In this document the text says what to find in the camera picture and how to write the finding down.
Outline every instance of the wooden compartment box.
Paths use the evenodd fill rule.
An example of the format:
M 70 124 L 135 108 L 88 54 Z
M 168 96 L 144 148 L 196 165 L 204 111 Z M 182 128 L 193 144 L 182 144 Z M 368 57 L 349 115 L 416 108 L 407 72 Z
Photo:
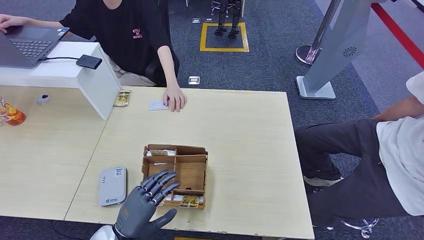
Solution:
M 147 156 L 150 150 L 172 150 L 175 156 Z M 176 172 L 176 177 L 169 181 L 167 185 L 180 181 L 181 185 L 175 188 L 170 198 L 167 197 L 164 206 L 179 207 L 181 197 L 184 195 L 195 195 L 202 197 L 199 202 L 199 209 L 206 206 L 206 179 L 208 167 L 208 152 L 204 147 L 149 144 L 144 147 L 141 172 L 143 180 L 168 169 L 169 172 Z

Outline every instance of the red floor stripe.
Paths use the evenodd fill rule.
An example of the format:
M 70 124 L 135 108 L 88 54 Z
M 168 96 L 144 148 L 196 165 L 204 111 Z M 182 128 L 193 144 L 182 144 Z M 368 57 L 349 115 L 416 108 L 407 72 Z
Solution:
M 408 53 L 424 69 L 424 53 L 421 49 L 406 35 L 406 33 L 396 24 L 393 18 L 378 3 L 371 4 L 374 12 L 380 17 L 390 32 L 397 38 Z

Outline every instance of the robot legs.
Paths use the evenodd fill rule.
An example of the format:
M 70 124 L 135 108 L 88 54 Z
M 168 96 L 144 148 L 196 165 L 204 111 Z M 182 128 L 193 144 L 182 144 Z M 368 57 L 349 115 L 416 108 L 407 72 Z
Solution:
M 232 27 L 231 31 L 228 33 L 228 37 L 231 39 L 235 39 L 240 31 L 237 30 L 240 21 L 240 15 L 242 14 L 242 0 L 221 0 L 221 6 L 219 9 L 219 22 L 218 29 L 215 31 L 216 36 L 224 35 L 224 32 L 227 31 L 224 27 L 226 10 L 229 6 L 229 1 L 232 2 L 234 6 L 234 10 L 232 13 Z

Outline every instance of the black t-shirt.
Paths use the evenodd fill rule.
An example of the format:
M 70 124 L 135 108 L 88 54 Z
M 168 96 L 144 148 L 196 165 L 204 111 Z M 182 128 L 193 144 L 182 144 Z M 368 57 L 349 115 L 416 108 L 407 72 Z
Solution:
M 123 70 L 144 75 L 162 46 L 171 46 L 157 0 L 122 0 L 109 9 L 103 0 L 76 0 L 59 22 L 85 39 L 96 37 L 107 55 Z

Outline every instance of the chair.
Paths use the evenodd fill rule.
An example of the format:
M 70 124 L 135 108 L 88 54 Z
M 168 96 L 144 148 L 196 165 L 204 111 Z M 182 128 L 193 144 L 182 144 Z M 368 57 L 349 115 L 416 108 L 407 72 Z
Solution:
M 314 192 L 314 193 L 316 193 L 316 192 L 319 192 L 319 191 L 322 191 L 322 190 L 323 190 L 322 188 L 315 188 L 315 189 L 313 190 L 313 192 Z M 374 227 L 375 225 L 377 225 L 377 223 L 379 222 L 379 220 L 380 220 L 379 218 L 375 218 L 375 219 L 373 219 L 373 220 L 372 220 L 372 222 L 371 222 L 371 223 L 368 223 L 368 221 L 367 221 L 367 220 L 362 219 L 362 222 L 364 223 L 364 225 L 363 225 L 363 226 L 353 225 L 353 224 L 350 224 L 350 223 L 348 223 L 348 222 L 346 222 L 346 221 L 341 221 L 341 223 L 342 223 L 342 224 L 344 224 L 345 226 L 347 226 L 347 227 L 351 228 L 351 229 L 360 230 L 360 235 L 361 235 L 364 239 L 369 239 L 369 238 L 370 238 L 370 235 L 369 235 L 369 234 L 372 234 L 372 233 L 373 233 L 373 227 Z M 328 230 L 333 230 L 333 229 L 334 229 L 334 227 L 332 227 L 332 226 L 328 226 L 328 227 L 327 227 L 327 229 L 328 229 Z
M 163 24 L 165 25 L 166 30 L 168 32 L 169 42 L 172 42 L 168 0 L 157 0 L 157 6 L 159 7 Z M 172 58 L 174 62 L 175 76 L 178 77 L 178 71 L 180 69 L 180 59 L 178 59 L 172 46 L 170 46 L 170 49 L 171 49 L 171 54 L 172 54 Z M 162 68 L 159 57 L 155 57 L 155 59 L 146 67 L 145 77 L 150 79 L 152 82 L 154 82 L 157 87 L 167 86 L 164 69 Z

